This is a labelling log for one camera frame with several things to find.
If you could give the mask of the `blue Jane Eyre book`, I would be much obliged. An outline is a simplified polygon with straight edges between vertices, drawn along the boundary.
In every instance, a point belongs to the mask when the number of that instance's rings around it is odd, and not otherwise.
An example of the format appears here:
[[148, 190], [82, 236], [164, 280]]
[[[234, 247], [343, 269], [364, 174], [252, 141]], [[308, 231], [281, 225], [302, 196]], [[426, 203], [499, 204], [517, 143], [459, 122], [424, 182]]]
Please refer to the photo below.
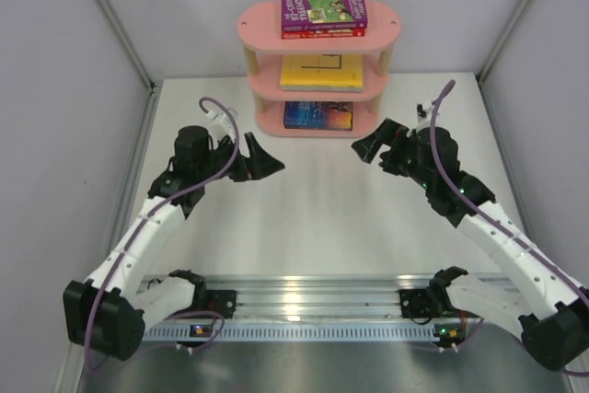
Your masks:
[[286, 129], [351, 131], [353, 104], [336, 101], [287, 101], [283, 110]]

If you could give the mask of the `yellow Little Prince book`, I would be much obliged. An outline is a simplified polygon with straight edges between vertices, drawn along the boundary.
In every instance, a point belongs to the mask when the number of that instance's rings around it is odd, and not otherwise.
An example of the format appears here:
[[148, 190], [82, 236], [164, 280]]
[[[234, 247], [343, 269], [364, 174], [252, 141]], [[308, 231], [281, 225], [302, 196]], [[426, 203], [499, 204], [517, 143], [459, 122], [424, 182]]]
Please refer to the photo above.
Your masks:
[[283, 57], [281, 85], [364, 87], [360, 54], [288, 54]]

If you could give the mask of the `red treehouse book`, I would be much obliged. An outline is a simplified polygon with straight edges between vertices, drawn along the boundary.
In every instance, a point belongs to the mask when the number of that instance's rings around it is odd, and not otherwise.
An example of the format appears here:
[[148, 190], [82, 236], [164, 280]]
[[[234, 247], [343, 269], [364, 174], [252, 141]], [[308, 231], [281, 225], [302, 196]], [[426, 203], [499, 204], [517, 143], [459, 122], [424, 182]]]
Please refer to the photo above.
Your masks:
[[334, 38], [361, 38], [366, 29], [322, 29], [285, 31], [281, 33], [282, 40], [300, 39], [334, 39]]

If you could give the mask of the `purple treehouse book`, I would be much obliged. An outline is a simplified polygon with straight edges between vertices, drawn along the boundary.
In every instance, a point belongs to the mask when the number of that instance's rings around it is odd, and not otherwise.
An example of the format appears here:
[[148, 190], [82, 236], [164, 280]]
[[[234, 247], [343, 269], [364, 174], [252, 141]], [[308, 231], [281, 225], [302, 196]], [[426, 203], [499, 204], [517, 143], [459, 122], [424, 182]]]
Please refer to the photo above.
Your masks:
[[281, 0], [284, 32], [365, 29], [365, 0]]

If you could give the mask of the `pale green hardcover book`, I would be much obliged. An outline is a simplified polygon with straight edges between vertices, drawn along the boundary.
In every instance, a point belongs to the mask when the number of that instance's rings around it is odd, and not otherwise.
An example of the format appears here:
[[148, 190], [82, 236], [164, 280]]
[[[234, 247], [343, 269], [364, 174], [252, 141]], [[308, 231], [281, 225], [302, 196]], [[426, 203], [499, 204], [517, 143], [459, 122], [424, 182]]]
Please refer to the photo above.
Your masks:
[[283, 91], [307, 91], [307, 92], [338, 92], [338, 93], [360, 93], [363, 87], [354, 86], [321, 86], [321, 85], [281, 85]]

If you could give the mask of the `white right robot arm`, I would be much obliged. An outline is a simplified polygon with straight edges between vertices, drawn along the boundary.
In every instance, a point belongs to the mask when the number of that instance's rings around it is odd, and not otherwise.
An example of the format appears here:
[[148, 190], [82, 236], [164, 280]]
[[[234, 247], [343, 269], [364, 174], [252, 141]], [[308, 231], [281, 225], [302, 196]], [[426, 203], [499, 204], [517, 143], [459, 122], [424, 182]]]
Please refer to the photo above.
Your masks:
[[426, 290], [430, 310], [467, 311], [508, 331], [533, 359], [560, 371], [588, 349], [588, 290], [556, 266], [476, 177], [462, 170], [458, 144], [444, 128], [409, 129], [390, 119], [352, 143], [364, 163], [413, 179], [433, 210], [469, 237], [517, 288], [504, 292], [468, 271], [439, 271]]

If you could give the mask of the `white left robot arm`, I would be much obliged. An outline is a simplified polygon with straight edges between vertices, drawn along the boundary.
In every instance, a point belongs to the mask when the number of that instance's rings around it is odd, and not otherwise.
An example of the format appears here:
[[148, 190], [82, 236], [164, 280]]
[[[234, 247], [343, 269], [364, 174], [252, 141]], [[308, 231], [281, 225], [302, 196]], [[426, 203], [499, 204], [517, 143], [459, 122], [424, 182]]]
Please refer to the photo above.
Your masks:
[[71, 281], [63, 293], [70, 342], [126, 361], [144, 334], [183, 311], [202, 314], [208, 305], [206, 282], [191, 271], [176, 270], [151, 289], [140, 288], [147, 270], [176, 229], [190, 217], [208, 183], [266, 179], [284, 170], [253, 133], [248, 153], [229, 133], [213, 139], [201, 126], [186, 126], [174, 141], [167, 168], [153, 181], [140, 213], [116, 248], [83, 282]]

